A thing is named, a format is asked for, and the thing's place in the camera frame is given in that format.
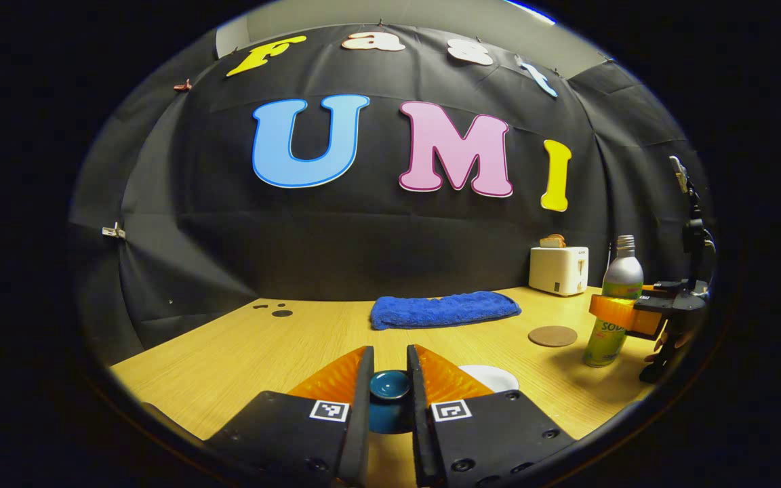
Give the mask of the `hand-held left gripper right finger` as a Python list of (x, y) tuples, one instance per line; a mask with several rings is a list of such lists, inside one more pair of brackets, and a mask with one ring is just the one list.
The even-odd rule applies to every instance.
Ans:
[(494, 392), (424, 346), (407, 349), (420, 487), (525, 487), (574, 438), (517, 389)]

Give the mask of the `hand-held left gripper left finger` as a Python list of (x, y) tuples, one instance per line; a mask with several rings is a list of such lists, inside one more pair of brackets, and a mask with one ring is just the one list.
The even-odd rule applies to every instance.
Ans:
[(335, 359), (290, 392), (258, 393), (205, 444), (249, 487), (363, 487), (371, 346)]

